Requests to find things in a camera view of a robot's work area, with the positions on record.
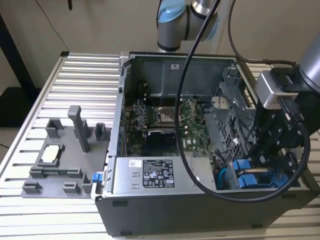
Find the black cable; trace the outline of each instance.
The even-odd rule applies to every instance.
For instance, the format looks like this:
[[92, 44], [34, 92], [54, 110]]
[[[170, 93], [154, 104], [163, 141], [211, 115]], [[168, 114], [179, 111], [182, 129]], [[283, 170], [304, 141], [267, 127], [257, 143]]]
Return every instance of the black cable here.
[[229, 196], [214, 192], [214, 191], [208, 189], [207, 187], [205, 187], [201, 182], [199, 182], [197, 180], [197, 178], [193, 174], [193, 172], [189, 166], [189, 163], [186, 159], [186, 156], [184, 153], [184, 148], [183, 148], [183, 145], [181, 142], [181, 135], [180, 135], [180, 131], [179, 131], [179, 126], [180, 126], [180, 124], [179, 124], [179, 105], [180, 105], [180, 97], [181, 97], [182, 87], [184, 84], [184, 80], [185, 80], [188, 66], [190, 64], [192, 56], [194, 55], [195, 50], [196, 50], [196, 48], [202, 38], [202, 35], [204, 34], [204, 32], [209, 24], [209, 21], [210, 21], [212, 15], [215, 13], [219, 3], [220, 3], [220, 0], [216, 0], [214, 2], [214, 4], [212, 5], [207, 17], [205, 18], [205, 20], [203, 22], [203, 25], [201, 26], [201, 29], [200, 29], [198, 35], [196, 36], [195, 41], [194, 41], [194, 43], [193, 43], [193, 45], [192, 45], [192, 47], [186, 57], [186, 60], [185, 60], [180, 83], [178, 85], [178, 91], [177, 91], [176, 97], [175, 97], [175, 106], [174, 106], [174, 110], [175, 110], [175, 112], [174, 112], [174, 128], [175, 128], [175, 135], [176, 135], [176, 143], [178, 146], [179, 153], [181, 155], [182, 163], [183, 163], [188, 175], [190, 176], [190, 178], [192, 179], [194, 184], [198, 188], [200, 188], [203, 192], [205, 192], [206, 194], [209, 194], [213, 197], [216, 197], [216, 198], [219, 198], [222, 200], [226, 200], [226, 201], [230, 201], [230, 202], [234, 202], [234, 203], [260, 203], [260, 202], [264, 202], [264, 201], [279, 197], [281, 194], [283, 194], [285, 191], [287, 191], [298, 180], [300, 175], [305, 170], [307, 163], [308, 163], [308, 159], [309, 159], [311, 144], [310, 144], [310, 137], [309, 137], [308, 130], [301, 122], [297, 122], [296, 125], [297, 125], [298, 129], [301, 131], [301, 134], [303, 136], [304, 150], [303, 150], [301, 161], [300, 161], [295, 173], [292, 175], [292, 177], [284, 185], [282, 185], [277, 190], [272, 191], [271, 193], [269, 193], [265, 196], [260, 196], [260, 197], [255, 197], [255, 198], [229, 197]]
[[142, 122], [145, 121], [144, 112], [141, 110], [140, 107], [138, 107], [138, 106], [125, 106], [125, 105], [124, 105], [124, 107], [127, 108], [127, 109], [138, 109], [140, 111], [141, 115], [142, 115]]
[[231, 149], [227, 149], [227, 150], [225, 150], [225, 151], [221, 151], [220, 154], [226, 154], [226, 153], [228, 153], [228, 152], [230, 152], [230, 151], [231, 151]]
[[6, 149], [9, 149], [9, 147], [8, 147], [8, 146], [3, 145], [3, 144], [1, 144], [1, 143], [0, 143], [0, 146], [1, 146], [1, 147], [4, 147], [4, 148], [6, 148]]
[[254, 129], [254, 125], [253, 125], [252, 127], [250, 127], [250, 130], [249, 130], [249, 132], [247, 133], [247, 135], [246, 135], [246, 137], [245, 137], [245, 140], [244, 140], [244, 143], [245, 143], [245, 144], [247, 144], [247, 141], [248, 141], [248, 139], [249, 139], [249, 137], [250, 137], [253, 129]]
[[156, 11], [156, 28], [158, 29], [158, 20], [159, 20], [159, 10], [161, 6], [162, 0], [159, 1], [158, 10]]
[[226, 167], [227, 167], [227, 164], [228, 164], [228, 161], [224, 158], [224, 156], [222, 156], [220, 150], [219, 150], [219, 149], [216, 149], [216, 150], [214, 151], [214, 153], [223, 161], [224, 167], [226, 168]]
[[285, 65], [291, 65], [294, 66], [297, 63], [293, 62], [293, 61], [287, 61], [287, 60], [268, 60], [268, 59], [264, 59], [264, 60], [257, 60], [257, 59], [248, 59], [245, 58], [243, 56], [240, 55], [240, 53], [237, 51], [234, 41], [232, 39], [231, 36], [231, 16], [232, 16], [232, 12], [235, 6], [236, 0], [233, 0], [233, 2], [231, 3], [231, 7], [230, 7], [230, 11], [229, 11], [229, 16], [228, 16], [228, 37], [229, 37], [229, 41], [232, 47], [232, 50], [234, 51], [235, 55], [241, 59], [242, 61], [249, 63], [249, 64], [285, 64]]
[[41, 9], [41, 11], [43, 12], [44, 16], [46, 17], [46, 19], [48, 20], [52, 30], [56, 33], [56, 35], [60, 38], [61, 42], [63, 43], [63, 45], [65, 46], [65, 48], [67, 49], [67, 51], [69, 52], [69, 48], [67, 47], [66, 43], [63, 41], [63, 39], [61, 38], [61, 36], [59, 35], [59, 33], [55, 30], [54, 26], [52, 26], [51, 21], [49, 20], [47, 14], [45, 13], [44, 9], [41, 7], [40, 3], [38, 2], [38, 0], [34, 0], [36, 2], [36, 4], [38, 4], [39, 8]]

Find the aluminum extrusion table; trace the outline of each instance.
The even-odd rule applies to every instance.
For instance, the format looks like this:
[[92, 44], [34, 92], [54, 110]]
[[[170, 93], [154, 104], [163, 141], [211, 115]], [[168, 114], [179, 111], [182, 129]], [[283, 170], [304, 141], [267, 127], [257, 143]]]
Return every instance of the aluminum extrusion table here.
[[[269, 70], [249, 64], [253, 76]], [[47, 136], [45, 126], [59, 117], [72, 125], [67, 112], [80, 105], [89, 126], [112, 127], [119, 82], [119, 56], [70, 53], [59, 58], [36, 103], [0, 165], [0, 237], [15, 240], [111, 239], [91, 199], [22, 198], [29, 176]], [[320, 135], [311, 136], [309, 169], [320, 183]], [[145, 239], [320, 239], [320, 197], [305, 208], [290, 210], [268, 229], [145, 236]]]

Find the circuit board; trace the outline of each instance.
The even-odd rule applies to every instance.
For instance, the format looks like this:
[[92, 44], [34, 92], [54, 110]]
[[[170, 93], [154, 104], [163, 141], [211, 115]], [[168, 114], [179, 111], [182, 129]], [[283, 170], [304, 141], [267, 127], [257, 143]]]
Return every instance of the circuit board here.
[[[212, 150], [201, 104], [197, 98], [183, 97], [179, 120], [185, 152], [193, 157], [210, 157]], [[135, 103], [126, 109], [128, 157], [179, 156], [174, 130], [173, 106], [146, 106]]]
[[193, 157], [210, 157], [212, 149], [206, 122], [197, 98], [183, 97], [180, 105], [180, 124], [184, 126], [183, 148]]

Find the white sticker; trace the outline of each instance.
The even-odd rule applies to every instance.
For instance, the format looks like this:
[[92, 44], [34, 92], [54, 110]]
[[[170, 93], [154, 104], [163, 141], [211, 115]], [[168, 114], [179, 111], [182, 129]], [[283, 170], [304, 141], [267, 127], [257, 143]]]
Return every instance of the white sticker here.
[[141, 168], [141, 166], [142, 166], [141, 160], [130, 159], [130, 161], [129, 161], [130, 168]]
[[179, 64], [171, 64], [171, 70], [179, 70]]

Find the warning label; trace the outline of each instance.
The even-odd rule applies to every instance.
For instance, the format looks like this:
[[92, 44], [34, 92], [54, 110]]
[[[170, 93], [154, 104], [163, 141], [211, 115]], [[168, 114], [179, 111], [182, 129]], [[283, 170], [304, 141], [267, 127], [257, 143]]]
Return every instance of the warning label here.
[[143, 186], [145, 188], [174, 188], [172, 160], [143, 160]]

